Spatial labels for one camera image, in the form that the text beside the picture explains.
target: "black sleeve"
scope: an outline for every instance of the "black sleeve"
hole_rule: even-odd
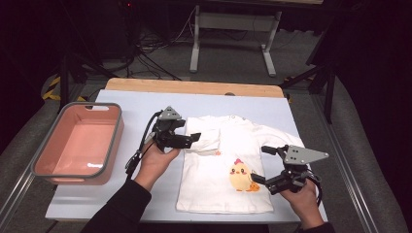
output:
[[[90,232],[136,232],[152,195],[135,181],[126,181],[82,230]]]
[[[330,224],[329,222],[326,222],[325,224],[314,227],[314,228],[299,231],[299,233],[334,233],[334,232],[335,232],[334,228],[332,224]]]

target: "human hand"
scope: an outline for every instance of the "human hand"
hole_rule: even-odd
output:
[[[146,153],[142,157],[140,170],[137,173],[135,182],[143,186],[146,190],[151,191],[157,179],[166,171],[170,162],[179,155],[180,150],[172,149],[169,152],[163,152],[153,141],[143,146]]]
[[[285,190],[281,195],[290,202],[293,211],[299,216],[303,230],[324,224],[316,200],[314,183],[306,180],[306,185],[297,193]]]

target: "table leg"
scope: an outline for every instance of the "table leg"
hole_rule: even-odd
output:
[[[264,62],[266,63],[267,72],[270,77],[276,76],[275,67],[273,65],[272,57],[270,56],[270,48],[272,47],[273,39],[275,38],[276,30],[278,29],[279,21],[281,20],[282,12],[277,12],[273,17],[272,25],[270,26],[270,34],[266,45],[261,45]]]
[[[199,6],[196,6],[196,13],[194,15],[194,42],[189,69],[191,73],[197,72],[197,63],[199,61],[199,20]]]

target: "black clamp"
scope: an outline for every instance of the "black clamp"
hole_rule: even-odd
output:
[[[155,117],[157,117],[157,120],[152,128],[152,133],[146,137]],[[157,147],[162,151],[164,151],[165,148],[189,149],[192,143],[197,142],[200,138],[200,133],[191,134],[190,136],[175,133],[175,129],[185,126],[185,123],[186,121],[170,106],[163,111],[154,113],[146,127],[139,149],[136,150],[124,167],[126,169],[127,179],[131,179],[137,165],[139,165],[140,160],[142,160],[142,157],[145,155],[145,151],[142,151],[143,146],[149,140],[153,139]]]
[[[275,195],[287,189],[292,192],[298,192],[305,186],[306,178],[320,187],[320,178],[310,172],[306,164],[328,158],[329,155],[327,153],[288,145],[282,148],[263,146],[261,147],[261,151],[272,155],[279,154],[285,167],[285,170],[283,170],[279,176],[269,180],[258,174],[251,174],[252,180],[265,185],[270,191],[270,194]]]

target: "white t-shirt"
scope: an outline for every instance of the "white t-shirt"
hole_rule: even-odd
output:
[[[260,148],[303,147],[302,141],[240,116],[189,117],[186,134],[199,132],[199,141],[185,150],[177,210],[221,214],[272,212],[269,191],[250,176],[264,176]]]

